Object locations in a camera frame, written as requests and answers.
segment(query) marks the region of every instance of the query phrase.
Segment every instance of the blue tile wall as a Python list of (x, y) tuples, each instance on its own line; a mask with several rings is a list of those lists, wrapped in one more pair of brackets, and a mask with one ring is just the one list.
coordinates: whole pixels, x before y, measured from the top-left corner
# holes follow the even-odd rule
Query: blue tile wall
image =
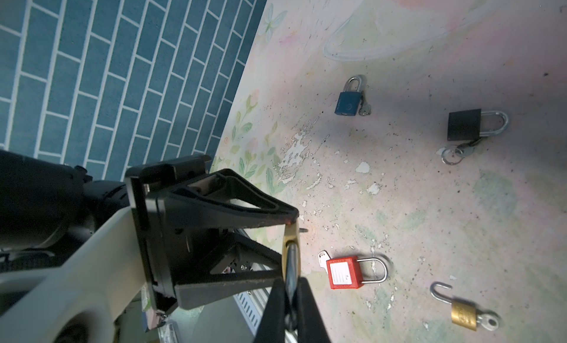
[(215, 155), (266, 0), (5, 0), (0, 148), (95, 179)]

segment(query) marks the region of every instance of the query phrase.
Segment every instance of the gold padlock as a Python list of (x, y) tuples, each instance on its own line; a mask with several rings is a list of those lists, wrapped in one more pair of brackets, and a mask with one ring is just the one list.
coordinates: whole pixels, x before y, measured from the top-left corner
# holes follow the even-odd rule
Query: gold padlock
[(431, 295), (437, 300), (451, 305), (451, 321), (454, 324), (463, 326), (465, 328), (476, 331), (476, 326), (480, 323), (488, 331), (495, 331), (500, 326), (498, 323), (498, 317), (492, 313), (481, 313), (476, 311), (476, 307), (473, 304), (465, 303), (462, 301), (457, 301), (451, 299), (444, 295), (438, 293), (435, 288), (440, 286), (444, 289), (452, 289), (451, 285), (447, 285), (441, 282), (434, 282), (429, 287)]

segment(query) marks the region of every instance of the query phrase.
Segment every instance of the padlock body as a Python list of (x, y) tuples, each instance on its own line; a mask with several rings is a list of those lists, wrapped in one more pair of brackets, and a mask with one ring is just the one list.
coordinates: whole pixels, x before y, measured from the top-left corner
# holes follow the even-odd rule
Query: padlock body
[(480, 137), (480, 112), (469, 110), (449, 113), (447, 140), (477, 140)]
[(476, 331), (476, 308), (453, 299), (451, 304), (451, 321), (454, 324)]
[(358, 110), (358, 105), (362, 99), (362, 92), (347, 91), (341, 92), (338, 96), (335, 114), (341, 116), (354, 116)]
[(364, 285), (357, 259), (357, 256), (351, 256), (327, 261), (331, 289), (358, 289)]

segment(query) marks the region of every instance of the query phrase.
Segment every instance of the table surface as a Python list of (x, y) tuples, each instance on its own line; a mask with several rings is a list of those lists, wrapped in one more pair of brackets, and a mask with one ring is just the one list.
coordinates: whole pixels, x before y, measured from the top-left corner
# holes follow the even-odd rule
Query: table surface
[[(333, 342), (552, 342), (567, 334), (567, 0), (268, 0), (212, 170), (300, 210), (302, 275)], [(369, 116), (334, 114), (367, 78)], [(451, 111), (511, 123), (457, 166)], [(281, 251), (281, 226), (249, 231)], [(317, 254), (390, 276), (331, 290)], [(501, 317), (451, 324), (429, 293)]]

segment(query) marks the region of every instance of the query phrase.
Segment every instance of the blue padlock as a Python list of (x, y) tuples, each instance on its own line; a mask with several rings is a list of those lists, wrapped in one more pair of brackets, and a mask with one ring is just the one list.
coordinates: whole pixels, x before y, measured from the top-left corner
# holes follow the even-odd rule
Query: blue padlock
[[(357, 81), (356, 91), (349, 91), (351, 84)], [(340, 116), (354, 116), (358, 110), (358, 106), (364, 105), (364, 76), (356, 75), (346, 82), (343, 92), (338, 96), (335, 114)]]

